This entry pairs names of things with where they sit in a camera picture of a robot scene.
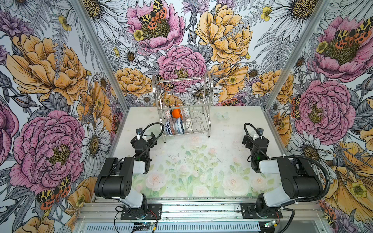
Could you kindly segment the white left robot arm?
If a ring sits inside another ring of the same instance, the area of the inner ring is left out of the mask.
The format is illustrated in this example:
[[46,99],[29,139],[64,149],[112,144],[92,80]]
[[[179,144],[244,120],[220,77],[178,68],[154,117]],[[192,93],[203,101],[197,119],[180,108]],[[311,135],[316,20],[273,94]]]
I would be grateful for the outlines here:
[[134,175],[147,174],[150,170],[150,148],[156,145],[155,135],[135,136],[131,145],[135,156],[107,158],[97,178],[94,194],[97,197],[117,200],[129,209],[131,215],[141,217],[148,213],[147,198],[132,188]]

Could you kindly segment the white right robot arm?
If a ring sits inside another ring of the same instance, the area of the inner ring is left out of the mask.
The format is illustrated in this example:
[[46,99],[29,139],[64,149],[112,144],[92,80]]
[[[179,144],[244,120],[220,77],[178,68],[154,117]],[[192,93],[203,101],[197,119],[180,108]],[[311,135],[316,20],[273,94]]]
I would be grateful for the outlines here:
[[269,145],[265,137],[254,139],[245,135],[242,143],[250,150],[248,161],[255,173],[277,174],[281,180],[279,187],[259,194],[256,203],[243,207],[243,212],[256,214],[258,218],[276,217],[281,215],[282,207],[321,198],[324,187],[311,167],[315,160],[298,155],[268,158],[263,154]]

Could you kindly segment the blue floral white bowl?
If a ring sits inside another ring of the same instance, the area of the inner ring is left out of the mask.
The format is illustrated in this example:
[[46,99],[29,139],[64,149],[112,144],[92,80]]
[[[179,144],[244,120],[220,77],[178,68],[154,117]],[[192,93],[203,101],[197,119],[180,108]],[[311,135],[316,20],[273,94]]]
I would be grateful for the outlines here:
[[181,118],[177,118],[174,122],[174,130],[176,134],[182,135],[185,133],[184,126]]

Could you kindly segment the grey dotted white bowl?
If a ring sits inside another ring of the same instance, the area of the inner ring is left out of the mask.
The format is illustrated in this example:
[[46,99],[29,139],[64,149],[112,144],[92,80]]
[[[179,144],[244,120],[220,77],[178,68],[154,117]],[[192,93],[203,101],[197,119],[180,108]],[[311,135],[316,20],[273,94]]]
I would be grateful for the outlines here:
[[192,127],[192,120],[190,117],[186,118],[184,121],[184,129],[187,133],[192,133],[193,132],[193,127]]

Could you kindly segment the plain orange bowl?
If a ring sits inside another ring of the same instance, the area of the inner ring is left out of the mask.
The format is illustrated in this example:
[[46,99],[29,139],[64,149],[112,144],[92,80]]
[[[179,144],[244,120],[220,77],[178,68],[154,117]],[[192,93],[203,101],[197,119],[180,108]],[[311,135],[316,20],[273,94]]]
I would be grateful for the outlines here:
[[180,108],[172,110],[172,117],[174,119],[183,119],[182,110]]

